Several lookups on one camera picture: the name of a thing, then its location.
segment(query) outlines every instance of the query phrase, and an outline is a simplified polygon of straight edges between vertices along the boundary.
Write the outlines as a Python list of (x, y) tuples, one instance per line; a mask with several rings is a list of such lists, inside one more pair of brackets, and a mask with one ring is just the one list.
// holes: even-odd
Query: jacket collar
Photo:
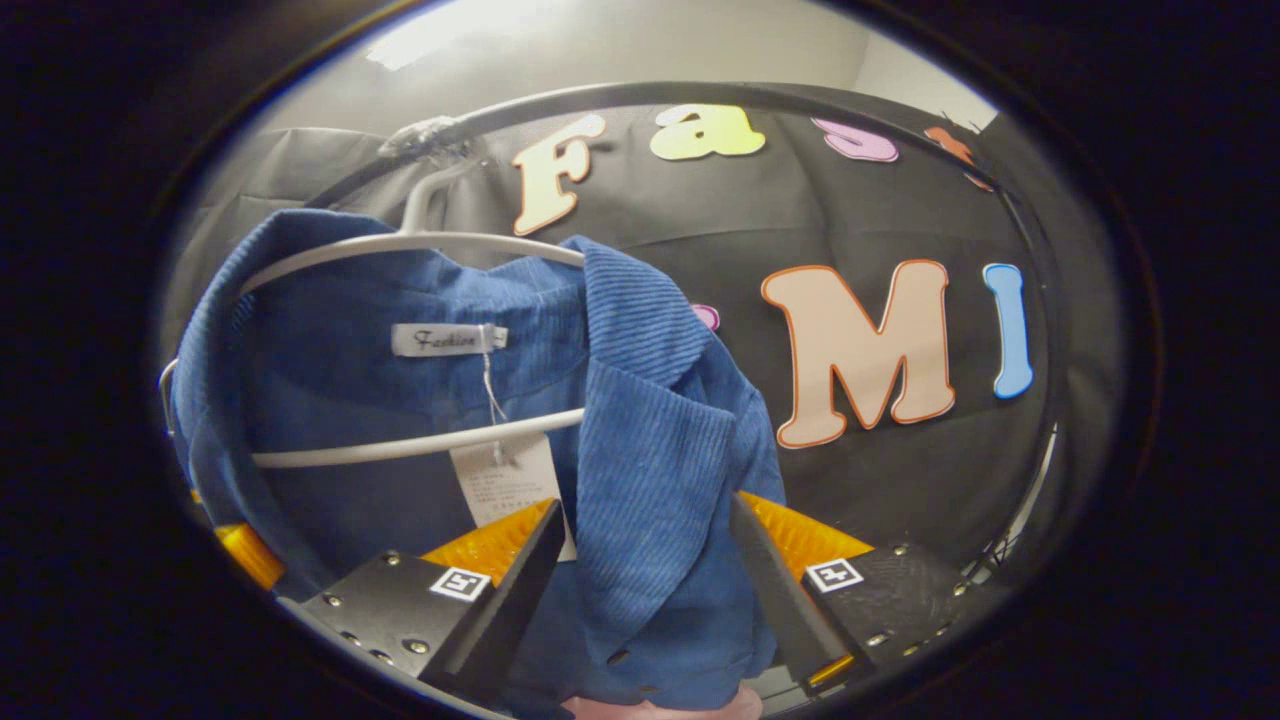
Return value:
[[(302, 250), (393, 231), (360, 215), (276, 213), (219, 270), (183, 338), (174, 377), (177, 441), (212, 521), (247, 521), (282, 557), (305, 566), (319, 562), (285, 520), (244, 442), (238, 334), (253, 300), (238, 299), (238, 288)], [(581, 236), (562, 245), (585, 256), (589, 364), (575, 571), (589, 651), (603, 662), (648, 623), (698, 560), (724, 482), (735, 416), (707, 405), (690, 373), (716, 340), (671, 278)], [(453, 264), (439, 254), (433, 259)], [(527, 261), (525, 270), (543, 272), (544, 261)], [(321, 589), (306, 580), (296, 587)]]

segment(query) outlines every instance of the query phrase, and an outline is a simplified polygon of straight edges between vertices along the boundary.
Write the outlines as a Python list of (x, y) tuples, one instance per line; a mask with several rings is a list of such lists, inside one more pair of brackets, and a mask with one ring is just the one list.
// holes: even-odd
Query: letter m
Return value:
[(836, 413), (835, 378), (863, 428), (879, 423), (893, 382), (902, 391), (892, 418), (918, 423), (955, 405), (947, 370), (943, 291), (947, 272), (932, 260), (908, 260), (893, 270), (884, 316), (877, 327), (831, 268), (805, 265), (764, 279), (760, 293), (787, 316), (791, 331), (794, 410), (778, 428), (778, 445), (809, 447), (845, 433)]

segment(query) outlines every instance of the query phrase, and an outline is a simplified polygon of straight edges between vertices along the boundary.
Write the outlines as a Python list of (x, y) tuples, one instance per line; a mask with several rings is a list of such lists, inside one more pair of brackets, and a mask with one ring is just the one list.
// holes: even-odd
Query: pink object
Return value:
[(746, 685), (739, 685), (733, 700), (718, 710), (671, 710), (648, 700), (640, 705), (609, 705), (581, 697), (571, 697), (561, 706), (576, 720), (759, 720), (764, 711), (760, 696)]
[(719, 329), (719, 313), (710, 305), (692, 305), (694, 315), (703, 322), (712, 332)]
[(873, 163), (897, 160), (897, 147), (878, 135), (817, 118), (813, 118), (813, 124), (827, 132), (827, 145), (845, 158)]

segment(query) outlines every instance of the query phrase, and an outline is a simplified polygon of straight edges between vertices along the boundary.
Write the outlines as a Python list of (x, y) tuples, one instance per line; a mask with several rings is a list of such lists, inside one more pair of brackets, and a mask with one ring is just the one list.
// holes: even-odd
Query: white plastic hanger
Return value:
[[(448, 250), (460, 247), (481, 247), (499, 252), (515, 255), (536, 255), (548, 260), (556, 260), (567, 265), (581, 268), (582, 254), (554, 245), (507, 237), (500, 234), (468, 233), (468, 232), (433, 232), (425, 231), (426, 204), (431, 192), (440, 184), (451, 181), (457, 174), (470, 169), (475, 160), (467, 160), (447, 170), (434, 173), (419, 181), (410, 192), (404, 209), (404, 220), (399, 232), (389, 234), (370, 234), (343, 240), (312, 250), (307, 250), (285, 258), (279, 263), (268, 265), (265, 269), (251, 277), (242, 287), (241, 295), (251, 292), (265, 283), (287, 275), (294, 270), (339, 260), (357, 255), (372, 252), (393, 252), (397, 250)], [(352, 445), (347, 447), (330, 447), (324, 450), (300, 450), (292, 452), (255, 452), (253, 461), (259, 468), (316, 468), (321, 465), (347, 465), (352, 462), (371, 462), (375, 460), (392, 460), (396, 457), (411, 457), (442, 452), (454, 447), (480, 445), (484, 442), (499, 442), (527, 433), (554, 430), (577, 425), (582, 421), (584, 409), (552, 413), (527, 420), (515, 420), (511, 423), (494, 424), (470, 430), (458, 430), (438, 436), (425, 436), (390, 442), (375, 442), (369, 445)]]

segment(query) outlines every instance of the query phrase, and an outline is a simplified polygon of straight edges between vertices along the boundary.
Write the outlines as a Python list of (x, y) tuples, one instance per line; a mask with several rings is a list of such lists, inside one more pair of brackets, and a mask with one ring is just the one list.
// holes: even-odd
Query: blue corduroy jacket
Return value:
[(396, 356), (392, 325), (506, 327), (492, 377), (508, 416), (586, 409), (580, 427), (548, 433), (577, 560), (539, 603), (512, 702), (722, 706), (776, 647), (728, 533), (735, 491), (783, 501), (759, 392), (667, 275), (584, 237), (563, 243), (584, 268), (385, 252), (238, 297), (270, 263), (388, 232), (283, 210), (206, 291), (179, 348), (174, 439), (214, 524), (248, 523), (287, 568), (275, 591), (294, 600), (387, 548), (426, 552), (472, 529), (448, 454), (288, 470), (250, 454), (486, 425), (483, 357)]

